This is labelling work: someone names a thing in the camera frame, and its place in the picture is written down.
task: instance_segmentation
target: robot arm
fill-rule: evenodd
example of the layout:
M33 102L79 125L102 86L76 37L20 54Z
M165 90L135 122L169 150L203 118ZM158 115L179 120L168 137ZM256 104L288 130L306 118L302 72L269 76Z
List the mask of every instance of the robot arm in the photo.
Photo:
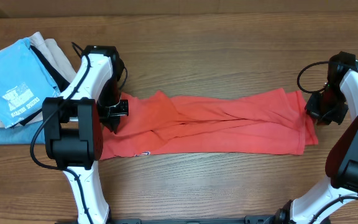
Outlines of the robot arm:
M358 69L356 56L349 53L341 52L333 56L331 61ZM358 197L358 72L330 64L327 85L322 93L312 94L306 106L307 113L320 123L334 121L340 124L347 108L352 124L329 153L327 176L307 194L279 210L275 224L330 223L328 216L353 200L338 200L340 197Z
M87 46L81 56L81 67L70 86L59 98L43 103L44 118L48 118L68 100L46 123L45 145L48 157L56 160L70 182L78 208L76 223L105 224L111 217L98 172L103 151L100 123L116 132L120 116L128 115L128 103L120 99L117 87L124 63L115 47ZM68 99L82 78L78 91ZM69 121L78 122L78 129L62 128L60 124Z

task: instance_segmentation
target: white cloth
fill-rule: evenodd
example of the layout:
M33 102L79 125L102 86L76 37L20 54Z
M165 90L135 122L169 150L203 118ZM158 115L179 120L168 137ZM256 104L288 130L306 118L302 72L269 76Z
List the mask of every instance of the white cloth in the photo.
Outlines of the white cloth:
M42 55L48 60L51 66L62 75L62 77L71 82L76 73L71 66L71 63L68 61L66 55L59 48L56 41L53 39L44 40L40 32L36 32L32 36L29 37L31 45L36 47ZM34 123L42 120L42 113L39 113L36 117L34 117L31 121L28 122ZM0 120L0 128L4 128L2 121Z

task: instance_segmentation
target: black mount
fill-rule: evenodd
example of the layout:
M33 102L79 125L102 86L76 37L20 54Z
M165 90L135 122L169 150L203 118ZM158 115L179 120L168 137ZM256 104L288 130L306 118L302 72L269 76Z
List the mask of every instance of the black mount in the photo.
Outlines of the black mount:
M245 218L202 218L202 219L177 219L177 220L141 220L138 218L111 219L106 224L275 224L274 215L247 215ZM59 222L56 224L78 224L73 222ZM331 224L326 218L320 224Z
M329 59L330 62L343 63L358 69L358 60L354 54L340 52ZM330 124L334 121L341 124L348 111L346 99L341 92L341 81L349 71L342 65L328 65L327 84L322 93L313 93L306 104L306 112L317 119L318 124Z
M124 71L124 62L120 59L117 48L113 46L86 46L84 54L103 54L109 57L112 64L112 78L103 86L97 102L100 122L111 132L117 133L120 116L129 115L127 100L121 100L118 81Z
M124 62L120 59L117 49L110 46L87 46L81 56L103 54L111 60L112 77L105 83L96 105L94 99L82 98L64 101L62 97L46 98L42 104L45 118L55 113L45 125L45 146L50 159L55 159L58 168L82 166L91 169L94 161L98 161L103 151L103 136L100 127L102 122L110 131L117 131L120 116L128 115L128 101L121 100L121 92L117 87L124 70ZM62 128L70 117L78 118L78 129Z
M63 98L46 98L42 113L48 118L63 102ZM78 129L62 128L70 117L78 117ZM100 159L103 150L103 136L96 104L92 99L68 100L46 123L45 147L50 159L55 159L60 169L68 166L83 166L91 169L93 161Z
M121 220L121 222L119 222L119 224L140 224L140 220L139 220L139 222L137 222L137 223L135 223L135 222L132 222L131 220L137 220L137 219L129 219L127 222L125 222L125 220ZM111 209L110 209L110 207L109 207L109 215L108 215L108 217L107 217L107 222L106 222L106 224L115 224L116 223L116 221L117 220L113 220L112 218L111 218ZM79 224L78 223L78 220L75 220L75 221L69 221L69 222L67 222L67 221L61 221L61 222L56 222L55 224Z

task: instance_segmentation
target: black fabric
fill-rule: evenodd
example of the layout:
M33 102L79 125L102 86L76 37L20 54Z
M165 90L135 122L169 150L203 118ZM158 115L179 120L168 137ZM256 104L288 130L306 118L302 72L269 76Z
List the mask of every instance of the black fabric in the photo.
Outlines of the black fabric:
M61 92L63 92L68 86L69 82L65 80L61 74L59 74L55 68L51 66L51 64L48 62L48 60L44 57L44 55L33 45L30 46L31 50L36 54L38 59L41 61L41 63L45 66L50 76L55 80L57 87ZM41 109L39 109L37 112L33 113L32 115L26 117L24 120L20 121L19 124L26 125L28 122L30 122L33 118L35 118L39 113L41 113Z
M68 86L69 82L65 80L61 74L59 74L55 68L51 66L51 64L48 62L48 60L44 57L44 55L33 45L31 45L31 50L34 51L38 59L41 61L41 63L45 66L48 73L52 78L55 80L57 87L61 92L63 92Z

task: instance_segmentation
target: light blue shirt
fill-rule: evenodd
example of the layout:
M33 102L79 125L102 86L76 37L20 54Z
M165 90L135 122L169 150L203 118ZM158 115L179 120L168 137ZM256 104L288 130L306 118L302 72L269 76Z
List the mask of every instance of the light blue shirt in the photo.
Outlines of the light blue shirt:
M41 109L46 97L59 94L56 82L31 50L29 38L0 51L0 120L5 128Z
M35 132L42 124L38 121L25 126L16 128L0 128L0 145L5 144L30 144ZM45 144L44 130L38 135L35 140L36 144Z

